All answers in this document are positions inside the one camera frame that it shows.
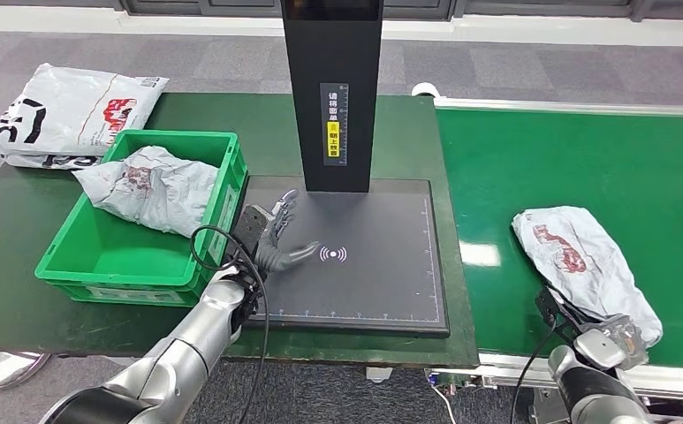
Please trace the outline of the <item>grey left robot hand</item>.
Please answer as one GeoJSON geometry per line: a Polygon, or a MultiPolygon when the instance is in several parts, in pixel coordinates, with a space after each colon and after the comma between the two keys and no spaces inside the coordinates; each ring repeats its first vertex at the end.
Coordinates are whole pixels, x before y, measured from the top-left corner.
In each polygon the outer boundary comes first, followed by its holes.
{"type": "Polygon", "coordinates": [[[302,262],[310,260],[320,247],[319,241],[313,241],[305,246],[291,251],[282,250],[279,241],[293,221],[299,191],[293,188],[284,193],[271,210],[254,205],[258,214],[266,219],[265,229],[258,240],[255,252],[256,265],[267,273],[284,271],[302,262]]]}

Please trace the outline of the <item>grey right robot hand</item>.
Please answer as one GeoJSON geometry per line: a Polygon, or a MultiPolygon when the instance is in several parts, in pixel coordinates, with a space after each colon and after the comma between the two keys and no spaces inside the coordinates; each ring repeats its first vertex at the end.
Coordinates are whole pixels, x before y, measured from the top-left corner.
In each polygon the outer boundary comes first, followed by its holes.
{"type": "Polygon", "coordinates": [[[633,323],[630,316],[612,315],[607,320],[598,323],[596,329],[600,330],[624,353],[625,358],[618,363],[618,368],[627,371],[649,362],[641,330],[633,323]]]}

